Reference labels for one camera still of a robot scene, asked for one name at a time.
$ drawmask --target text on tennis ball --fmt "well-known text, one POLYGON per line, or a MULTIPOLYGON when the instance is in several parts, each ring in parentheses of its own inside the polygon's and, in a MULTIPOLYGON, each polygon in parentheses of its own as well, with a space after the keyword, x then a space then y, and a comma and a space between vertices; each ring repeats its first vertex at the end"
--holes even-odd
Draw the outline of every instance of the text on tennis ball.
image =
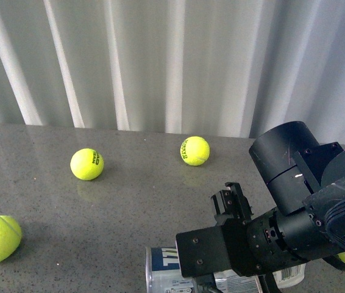
POLYGON ((182 146, 180 147, 180 153, 182 154, 182 158, 183 159, 187 159, 187 154, 186 154, 186 144, 187 144, 188 140, 185 139, 182 143, 182 146))

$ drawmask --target curtain fold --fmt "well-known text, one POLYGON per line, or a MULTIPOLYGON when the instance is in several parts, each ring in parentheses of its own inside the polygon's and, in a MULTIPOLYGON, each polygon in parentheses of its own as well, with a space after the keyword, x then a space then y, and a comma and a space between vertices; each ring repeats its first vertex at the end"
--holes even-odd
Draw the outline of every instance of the curtain fold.
POLYGON ((0 123, 345 143, 345 1, 0 1, 0 123))

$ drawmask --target gray countertop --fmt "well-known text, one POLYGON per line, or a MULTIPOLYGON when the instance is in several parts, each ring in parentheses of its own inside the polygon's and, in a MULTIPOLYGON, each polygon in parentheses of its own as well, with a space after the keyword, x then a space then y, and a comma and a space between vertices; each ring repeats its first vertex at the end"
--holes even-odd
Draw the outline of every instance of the gray countertop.
MULTIPOLYGON (((253 140, 205 136, 210 159, 190 167, 179 155, 186 137, 0 125, 0 215, 24 233, 0 263, 0 292, 145 292, 145 247, 214 225, 209 198, 225 182, 241 184, 254 217, 274 207, 248 154, 253 140), (69 169, 85 147, 105 160, 93 181, 69 169)), ((345 273, 310 262, 283 292, 345 292, 345 273)))

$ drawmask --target granite surface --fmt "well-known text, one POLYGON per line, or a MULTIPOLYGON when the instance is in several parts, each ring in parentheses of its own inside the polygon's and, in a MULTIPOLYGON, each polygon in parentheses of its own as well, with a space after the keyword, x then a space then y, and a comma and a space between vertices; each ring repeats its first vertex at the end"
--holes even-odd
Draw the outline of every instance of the granite surface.
MULTIPOLYGON (((24 234, 0 263, 0 292, 146 292, 145 247, 214 225, 209 198, 225 182, 241 183, 255 216, 274 207, 248 154, 253 140, 205 136, 210 159, 190 167, 179 156, 186 137, 0 125, 0 215, 24 234), (69 169, 85 147, 105 160, 93 181, 69 169)), ((345 273, 313 261, 283 292, 345 292, 345 273)))

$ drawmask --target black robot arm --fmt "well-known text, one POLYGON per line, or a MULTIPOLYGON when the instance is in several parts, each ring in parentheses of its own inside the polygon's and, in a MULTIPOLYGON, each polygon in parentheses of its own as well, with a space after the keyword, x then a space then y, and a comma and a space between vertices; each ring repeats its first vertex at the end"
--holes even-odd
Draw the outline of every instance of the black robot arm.
POLYGON ((176 236, 182 276, 201 283, 232 269, 279 292, 275 271, 319 258, 345 269, 334 257, 345 251, 345 150, 320 145, 294 121, 263 134, 249 153, 277 206, 252 220, 240 185, 227 183, 212 196, 217 225, 176 236))

